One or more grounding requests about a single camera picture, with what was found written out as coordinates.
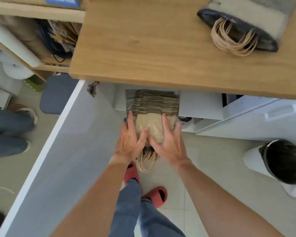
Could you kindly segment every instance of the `trash can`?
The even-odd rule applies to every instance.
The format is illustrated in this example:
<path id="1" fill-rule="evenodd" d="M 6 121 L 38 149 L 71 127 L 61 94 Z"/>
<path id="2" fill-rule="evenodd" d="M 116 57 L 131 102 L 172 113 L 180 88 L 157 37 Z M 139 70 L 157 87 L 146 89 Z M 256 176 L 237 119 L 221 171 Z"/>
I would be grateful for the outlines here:
<path id="1" fill-rule="evenodd" d="M 296 185 L 296 145 L 276 140 L 248 150 L 243 156 L 245 165 L 254 171 Z"/>

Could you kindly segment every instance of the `white door handle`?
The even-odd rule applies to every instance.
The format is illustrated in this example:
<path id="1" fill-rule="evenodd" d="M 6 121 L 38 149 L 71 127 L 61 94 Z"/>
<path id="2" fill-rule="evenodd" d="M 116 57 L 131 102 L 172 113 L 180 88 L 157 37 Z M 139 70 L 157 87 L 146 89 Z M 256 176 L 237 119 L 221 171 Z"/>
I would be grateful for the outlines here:
<path id="1" fill-rule="evenodd" d="M 281 109 L 280 111 L 274 111 L 274 113 L 272 113 L 272 111 L 270 111 L 269 113 L 265 113 L 264 114 L 265 121 L 274 121 L 274 120 L 282 119 L 288 116 L 296 115 L 296 104 L 292 104 L 289 107 L 290 107 L 289 110 L 288 108 L 284 108 L 284 109 Z"/>

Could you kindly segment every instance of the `jeans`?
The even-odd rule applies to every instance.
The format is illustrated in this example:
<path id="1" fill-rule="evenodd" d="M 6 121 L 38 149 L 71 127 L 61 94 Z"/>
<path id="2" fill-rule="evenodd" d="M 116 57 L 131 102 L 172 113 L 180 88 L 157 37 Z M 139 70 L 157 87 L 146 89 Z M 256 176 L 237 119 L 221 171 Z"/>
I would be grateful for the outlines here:
<path id="1" fill-rule="evenodd" d="M 0 158 L 22 153 L 28 146 L 28 143 L 20 137 L 2 135 L 1 133 L 20 134 L 33 128 L 34 121 L 26 111 L 13 113 L 0 109 Z"/>
<path id="2" fill-rule="evenodd" d="M 130 179 L 120 191 L 109 237 L 134 237 L 137 220 L 142 237 L 183 237 L 183 232 L 161 214 L 151 200 L 141 199 L 141 188 Z"/>

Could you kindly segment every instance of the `hand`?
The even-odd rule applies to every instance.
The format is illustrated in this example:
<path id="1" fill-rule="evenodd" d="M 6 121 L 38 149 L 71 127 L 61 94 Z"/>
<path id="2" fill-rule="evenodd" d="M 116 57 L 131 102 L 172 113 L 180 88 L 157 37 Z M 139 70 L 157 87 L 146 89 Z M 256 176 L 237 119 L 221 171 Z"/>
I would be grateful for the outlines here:
<path id="1" fill-rule="evenodd" d="M 148 127 L 145 127 L 139 140 L 137 140 L 133 113 L 130 111 L 127 123 L 122 123 L 121 135 L 117 141 L 113 159 L 118 159 L 118 161 L 125 160 L 127 164 L 135 160 L 145 147 L 147 136 Z"/>
<path id="2" fill-rule="evenodd" d="M 157 154 L 164 158 L 174 169 L 177 169 L 180 164 L 190 162 L 181 136 L 182 124 L 176 122 L 174 131 L 171 131 L 169 129 L 168 118 L 165 114 L 162 115 L 162 124 L 164 142 L 158 144 L 151 135 L 148 136 L 148 140 Z"/>

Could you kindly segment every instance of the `red slipper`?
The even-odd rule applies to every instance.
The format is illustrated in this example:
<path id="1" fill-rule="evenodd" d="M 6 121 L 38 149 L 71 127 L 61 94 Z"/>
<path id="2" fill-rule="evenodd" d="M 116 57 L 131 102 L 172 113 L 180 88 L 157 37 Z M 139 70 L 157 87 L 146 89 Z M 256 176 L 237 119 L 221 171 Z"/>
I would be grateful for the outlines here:
<path id="1" fill-rule="evenodd" d="M 130 179 L 136 179 L 138 184 L 140 184 L 137 167 L 133 161 L 127 167 L 125 177 L 124 177 L 124 183 L 126 184 L 126 182 L 129 181 Z"/>
<path id="2" fill-rule="evenodd" d="M 164 193 L 163 200 L 161 198 L 159 191 L 162 191 Z M 155 208 L 157 209 L 157 208 L 160 208 L 161 206 L 163 206 L 164 203 L 166 203 L 167 198 L 168 198 L 168 192 L 167 192 L 166 188 L 159 186 L 159 187 L 154 188 L 152 191 L 149 191 L 146 195 L 141 197 L 142 200 L 145 198 L 151 199 L 152 203 L 154 204 Z"/>

